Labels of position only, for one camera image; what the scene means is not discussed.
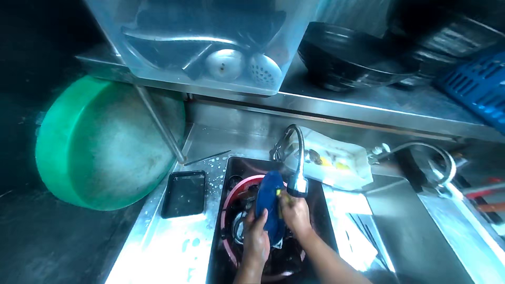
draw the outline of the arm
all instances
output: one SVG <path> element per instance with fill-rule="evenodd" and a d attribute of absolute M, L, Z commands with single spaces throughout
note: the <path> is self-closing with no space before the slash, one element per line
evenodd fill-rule
<path fill-rule="evenodd" d="M 256 221 L 254 220 L 253 209 L 245 217 L 244 255 L 233 284 L 260 284 L 263 268 L 270 254 L 268 234 L 263 230 L 267 217 L 267 209 L 263 211 L 261 217 Z"/>
<path fill-rule="evenodd" d="M 371 284 L 332 250 L 312 229 L 309 207 L 303 198 L 281 193 L 282 217 L 307 253 L 324 284 Z"/>

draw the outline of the blue crate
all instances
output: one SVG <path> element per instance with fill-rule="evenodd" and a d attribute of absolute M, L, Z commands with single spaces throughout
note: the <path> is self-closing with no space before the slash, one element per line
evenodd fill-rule
<path fill-rule="evenodd" d="M 461 65 L 436 84 L 505 134 L 505 52 Z"/>

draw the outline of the black bowl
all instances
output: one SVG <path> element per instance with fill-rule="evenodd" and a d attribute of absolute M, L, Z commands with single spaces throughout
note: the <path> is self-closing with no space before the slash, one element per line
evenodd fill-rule
<path fill-rule="evenodd" d="M 393 41 L 319 22 L 309 24 L 298 53 L 314 83 L 338 91 L 390 85 L 420 66 Z"/>

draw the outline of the stainless steel shelf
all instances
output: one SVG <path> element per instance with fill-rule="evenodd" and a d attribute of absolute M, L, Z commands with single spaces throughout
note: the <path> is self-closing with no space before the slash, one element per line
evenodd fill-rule
<path fill-rule="evenodd" d="M 106 44 L 78 55 L 77 59 L 90 75 L 98 78 L 193 93 L 232 104 L 282 112 L 505 143 L 505 136 L 430 86 L 410 91 L 388 86 L 337 93 L 310 84 L 305 76 L 307 70 L 298 56 L 293 59 L 280 91 L 271 97 L 138 78 L 112 54 Z"/>

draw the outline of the faucet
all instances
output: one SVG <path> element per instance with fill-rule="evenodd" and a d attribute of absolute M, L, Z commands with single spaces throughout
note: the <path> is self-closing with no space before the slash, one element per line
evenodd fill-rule
<path fill-rule="evenodd" d="M 454 158 L 446 150 L 439 148 L 437 146 L 428 144 L 428 143 L 421 142 L 421 141 L 408 142 L 408 143 L 402 144 L 392 150 L 389 150 L 389 146 L 387 146 L 386 144 L 383 144 L 383 148 L 385 148 L 386 151 L 385 152 L 384 151 L 376 151 L 376 152 L 372 152 L 371 154 L 369 154 L 368 157 L 370 160 L 370 164 L 378 163 L 380 160 L 388 157 L 389 155 L 391 155 L 395 152 L 398 152 L 400 150 L 403 150 L 405 148 L 409 148 L 409 147 L 412 147 L 415 145 L 421 145 L 421 146 L 431 148 L 431 149 L 435 150 L 437 153 L 439 153 L 442 156 L 442 158 L 444 159 L 445 172 L 444 172 L 443 176 L 441 177 L 440 180 L 438 180 L 436 182 L 432 182 L 429 185 L 436 188 L 436 187 L 443 186 L 443 185 L 446 185 L 449 182 L 451 182 L 452 179 L 454 178 L 454 176 L 456 175 L 456 163 L 454 162 Z"/>
<path fill-rule="evenodd" d="M 292 124 L 286 128 L 284 131 L 284 136 L 281 137 L 279 142 L 277 142 L 272 150 L 270 150 L 270 156 L 273 161 L 284 162 L 285 156 L 282 151 L 280 151 L 283 143 L 286 142 L 289 137 L 296 132 L 298 135 L 298 166 L 296 168 L 295 175 L 289 179 L 287 183 L 287 193 L 294 197 L 307 197 L 309 189 L 307 187 L 307 179 L 304 178 L 304 157 L 305 157 L 305 143 L 304 134 L 301 129 L 296 124 Z"/>

